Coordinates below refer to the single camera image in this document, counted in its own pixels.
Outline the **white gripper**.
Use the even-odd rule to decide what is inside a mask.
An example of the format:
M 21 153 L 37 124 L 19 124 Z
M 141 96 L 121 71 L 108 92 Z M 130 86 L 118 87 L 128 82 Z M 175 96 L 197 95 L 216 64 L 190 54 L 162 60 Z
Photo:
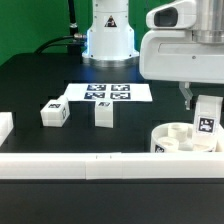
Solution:
M 180 82 L 189 110 L 189 82 L 224 84 L 224 45 L 196 43 L 186 30 L 151 30 L 141 42 L 139 67 L 144 79 Z

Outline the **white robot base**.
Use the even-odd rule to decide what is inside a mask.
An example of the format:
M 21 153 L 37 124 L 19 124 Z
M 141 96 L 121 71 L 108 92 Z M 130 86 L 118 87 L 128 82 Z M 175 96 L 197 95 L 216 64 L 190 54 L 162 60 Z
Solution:
M 93 22 L 87 31 L 83 62 L 100 67 L 136 64 L 134 30 L 129 25 L 129 0 L 92 0 Z

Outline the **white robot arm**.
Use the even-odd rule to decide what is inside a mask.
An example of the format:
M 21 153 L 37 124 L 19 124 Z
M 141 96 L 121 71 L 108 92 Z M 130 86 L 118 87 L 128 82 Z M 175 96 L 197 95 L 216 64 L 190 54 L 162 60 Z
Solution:
M 175 81 L 193 103 L 190 84 L 224 84 L 224 0 L 174 0 L 146 16 L 140 74 Z

